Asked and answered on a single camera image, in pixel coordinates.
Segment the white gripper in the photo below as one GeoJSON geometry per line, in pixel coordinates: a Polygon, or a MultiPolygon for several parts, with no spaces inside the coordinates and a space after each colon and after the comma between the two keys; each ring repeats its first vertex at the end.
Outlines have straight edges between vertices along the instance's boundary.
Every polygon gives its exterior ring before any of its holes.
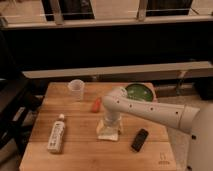
{"type": "Polygon", "coordinates": [[[96,128],[96,133],[99,134],[102,132],[104,129],[104,123],[107,126],[116,126],[118,125],[118,134],[121,135],[123,133],[123,123],[120,122],[121,120],[121,115],[117,112],[109,112],[107,111],[104,116],[104,122],[103,120],[100,120],[98,122],[97,128],[96,128]]]}

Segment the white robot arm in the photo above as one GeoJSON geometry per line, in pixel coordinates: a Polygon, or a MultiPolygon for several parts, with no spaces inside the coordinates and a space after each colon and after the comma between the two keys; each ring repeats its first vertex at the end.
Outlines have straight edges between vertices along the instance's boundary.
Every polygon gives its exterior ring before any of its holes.
{"type": "Polygon", "coordinates": [[[128,113],[190,135],[187,171],[213,171],[213,104],[204,108],[132,100],[124,87],[102,97],[105,113],[96,128],[102,140],[118,140],[121,114],[128,113]]]}

